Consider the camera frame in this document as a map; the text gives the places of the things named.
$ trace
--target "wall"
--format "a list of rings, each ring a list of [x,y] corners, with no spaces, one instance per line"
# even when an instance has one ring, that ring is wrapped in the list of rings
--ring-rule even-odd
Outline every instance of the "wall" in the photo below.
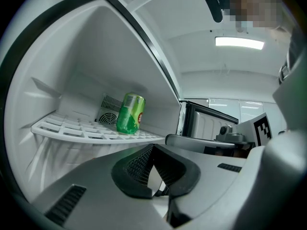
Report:
[[[37,16],[39,16],[45,10],[49,9],[60,1],[62,0],[26,0],[24,2],[24,4],[20,7],[20,9],[17,11],[15,16],[11,20],[3,37],[0,40],[0,63],[3,61],[6,53],[8,52],[15,39],[27,27],[27,25],[29,25]],[[152,33],[153,31],[157,32],[158,29],[155,27],[153,30],[152,27],[154,27],[154,21],[152,21],[149,15],[148,18],[145,18],[147,24],[144,23],[144,19],[139,17],[139,14],[134,12],[132,13],[132,15],[138,21],[138,23],[141,25],[143,30],[146,32],[146,34],[152,41],[162,61],[164,62],[165,67],[171,76],[171,79],[174,82],[174,86],[179,94],[179,97],[182,97],[181,87],[179,84],[181,80],[181,75],[178,71],[178,63],[173,56],[172,49],[168,47],[165,42],[161,42],[162,39],[158,37],[157,33],[155,35]]]
[[[199,105],[209,107],[209,100],[208,99],[185,99],[185,100],[189,101],[189,102],[194,102],[194,103],[199,104]]]
[[[277,77],[247,71],[199,71],[182,74],[184,98],[241,99],[274,103]]]
[[[209,107],[239,119],[239,123],[246,122],[266,112],[272,137],[286,129],[286,123],[277,104],[268,102],[255,102],[247,100],[210,99]]]

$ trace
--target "fluorescent light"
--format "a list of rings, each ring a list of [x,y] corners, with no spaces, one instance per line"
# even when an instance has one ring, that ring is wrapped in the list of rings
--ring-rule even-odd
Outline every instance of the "fluorescent light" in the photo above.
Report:
[[[242,108],[259,109],[259,107],[254,107],[254,106],[242,106]]]
[[[211,103],[209,105],[227,106],[226,104],[211,104]]]
[[[246,104],[262,105],[261,102],[245,102]]]
[[[216,37],[215,38],[216,46],[239,46],[239,47],[248,47],[255,49],[262,49],[264,42],[239,38],[239,37]]]

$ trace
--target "refrigerator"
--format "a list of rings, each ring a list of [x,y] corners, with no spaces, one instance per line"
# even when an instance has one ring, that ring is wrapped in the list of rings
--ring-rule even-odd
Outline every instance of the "refrigerator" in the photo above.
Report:
[[[146,99],[135,135],[115,127],[128,92]],[[64,0],[22,31],[1,64],[3,177],[31,203],[85,161],[164,144],[180,107],[163,61],[124,6]]]
[[[214,140],[222,126],[238,123],[237,118],[212,108],[191,101],[181,101],[177,135]]]

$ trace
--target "white refrigerator wall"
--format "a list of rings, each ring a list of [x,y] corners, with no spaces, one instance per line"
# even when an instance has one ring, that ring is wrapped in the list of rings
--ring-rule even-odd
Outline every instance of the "white refrigerator wall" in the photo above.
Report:
[[[53,5],[61,2],[63,0],[26,0],[20,9],[16,12],[15,16],[11,20],[9,26],[4,32],[1,40],[0,40],[0,63],[3,61],[6,53],[9,48],[18,37],[18,35],[41,13],[52,7]],[[124,0],[119,0],[124,6],[126,3]],[[153,34],[153,31],[156,28],[153,27],[153,23],[150,25],[145,23],[143,19],[139,16],[139,13],[136,11],[130,11],[133,17],[138,21],[142,29],[146,32],[151,42],[155,46],[157,52],[159,53],[162,61],[165,64],[165,68],[167,69],[171,81],[174,83],[175,91],[178,93],[178,97],[181,97],[182,90],[179,82],[181,82],[181,74],[178,72],[178,69],[174,66],[178,64],[175,61],[175,58],[171,56],[171,48],[163,48],[166,47],[164,42],[162,43],[157,33]]]
[[[176,132],[180,105],[165,74],[105,0],[71,11],[33,42],[14,74],[4,118],[9,162],[29,201],[80,163],[141,142],[58,142],[33,134],[31,126],[56,110],[93,121],[104,93],[122,100],[130,91],[146,99],[140,128],[161,136]]]

